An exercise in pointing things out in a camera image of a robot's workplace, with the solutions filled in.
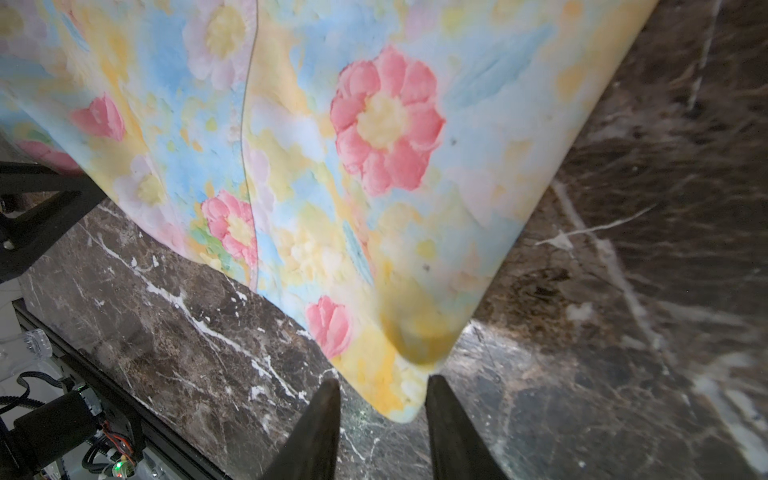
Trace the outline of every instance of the marble surface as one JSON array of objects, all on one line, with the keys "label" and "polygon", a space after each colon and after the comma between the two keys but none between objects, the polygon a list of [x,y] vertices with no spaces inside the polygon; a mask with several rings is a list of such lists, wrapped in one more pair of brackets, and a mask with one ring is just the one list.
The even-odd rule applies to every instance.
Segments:
[{"label": "marble surface", "polygon": [[[659,4],[458,341],[444,373],[510,478],[768,472],[767,25],[764,2]],[[236,480],[336,374],[109,201],[20,283]],[[392,423],[342,384],[337,478],[431,478],[423,412]]]}]

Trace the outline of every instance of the colorful floral cloth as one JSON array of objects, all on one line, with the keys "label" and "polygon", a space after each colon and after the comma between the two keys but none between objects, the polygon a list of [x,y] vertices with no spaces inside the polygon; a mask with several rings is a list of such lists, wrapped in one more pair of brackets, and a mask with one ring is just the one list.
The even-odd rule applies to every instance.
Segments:
[{"label": "colorful floral cloth", "polygon": [[1,0],[5,136],[410,420],[654,0]]}]

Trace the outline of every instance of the cloth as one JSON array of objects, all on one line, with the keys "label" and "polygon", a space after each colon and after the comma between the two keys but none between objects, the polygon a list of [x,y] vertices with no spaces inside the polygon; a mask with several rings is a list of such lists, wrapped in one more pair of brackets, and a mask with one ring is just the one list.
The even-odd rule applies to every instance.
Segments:
[{"label": "cloth", "polygon": [[0,126],[414,417],[654,0],[1,0]]}]

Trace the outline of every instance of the marble countertop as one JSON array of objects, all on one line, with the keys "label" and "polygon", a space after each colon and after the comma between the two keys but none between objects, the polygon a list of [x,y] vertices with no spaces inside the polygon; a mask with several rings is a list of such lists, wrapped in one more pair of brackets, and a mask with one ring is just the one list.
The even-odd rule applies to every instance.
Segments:
[{"label": "marble countertop", "polygon": [[[768,472],[767,25],[761,2],[662,0],[459,339],[444,374],[510,478]],[[236,480],[336,375],[108,200],[20,284]],[[395,424],[342,386],[337,478],[431,478],[424,413]]]}]

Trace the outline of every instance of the black cylinder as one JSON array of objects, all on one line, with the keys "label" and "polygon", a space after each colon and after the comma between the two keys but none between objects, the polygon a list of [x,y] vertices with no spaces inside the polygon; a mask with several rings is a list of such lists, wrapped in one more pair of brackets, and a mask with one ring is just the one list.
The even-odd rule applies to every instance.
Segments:
[{"label": "black cylinder", "polygon": [[13,422],[11,435],[33,471],[85,442],[98,430],[77,392],[69,392]]}]

